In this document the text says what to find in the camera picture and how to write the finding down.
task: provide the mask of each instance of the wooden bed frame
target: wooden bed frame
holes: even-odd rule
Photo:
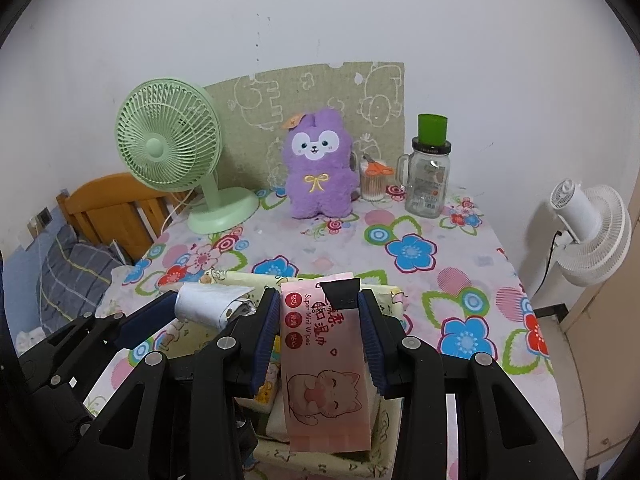
[[[138,208],[159,236],[162,223],[169,215],[166,201],[175,207],[186,195],[185,192],[156,191],[130,173],[117,173],[87,182],[71,196],[59,194],[56,200],[66,221],[91,243],[108,245],[116,240],[129,256],[139,260],[153,239]]]

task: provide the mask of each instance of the blue flower pattern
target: blue flower pattern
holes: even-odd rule
[[[534,314],[531,302],[526,296],[520,300],[520,309],[522,310],[523,315]]]
[[[165,244],[156,244],[152,246],[146,253],[146,257],[150,260],[157,258],[164,251]]]
[[[264,260],[255,264],[252,269],[254,274],[270,274],[272,276],[286,276],[288,278],[297,275],[298,268],[289,263],[284,256],[276,256],[272,260]]]
[[[238,240],[234,249],[236,251],[244,251],[249,246],[249,240]]]
[[[469,216],[465,216],[466,225],[470,225],[471,227],[479,227],[481,223],[482,223],[481,218],[475,213]]]
[[[431,270],[436,266],[433,255],[438,248],[430,240],[417,234],[404,235],[402,240],[393,240],[386,244],[386,252],[396,258],[396,267],[400,272]]]
[[[191,256],[189,253],[184,253],[182,256],[180,256],[176,261],[175,264],[176,265],[186,265],[187,262],[189,261],[189,256]]]
[[[204,276],[204,270],[200,270],[199,272],[196,272],[195,274],[191,274],[190,272],[187,272],[184,275],[184,278],[182,278],[180,281],[181,282],[194,282],[197,283],[200,281],[200,278]]]
[[[442,338],[438,351],[470,359],[476,352],[484,352],[497,359],[497,349],[493,341],[487,338],[489,326],[482,317],[470,316],[466,321],[450,318],[442,323]]]
[[[131,269],[131,272],[127,274],[127,277],[122,282],[123,285],[129,285],[129,283],[137,283],[142,279],[142,276],[145,275],[145,269],[151,265],[151,260],[148,258],[143,258],[138,263],[136,263],[135,267]]]

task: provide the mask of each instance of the jar handle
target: jar handle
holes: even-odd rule
[[[396,164],[396,178],[400,184],[400,189],[404,191],[406,182],[404,180],[404,164],[408,161],[409,155],[406,153],[398,157],[398,164]]]

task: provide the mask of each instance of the pink package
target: pink package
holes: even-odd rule
[[[292,451],[371,449],[369,400],[357,309],[335,310],[320,282],[281,284],[280,366]]]

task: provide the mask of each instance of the white fan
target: white fan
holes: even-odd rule
[[[609,186],[583,191],[579,184],[565,179],[549,202],[567,227],[554,249],[567,281],[589,286],[616,272],[631,242],[631,218],[618,192]]]

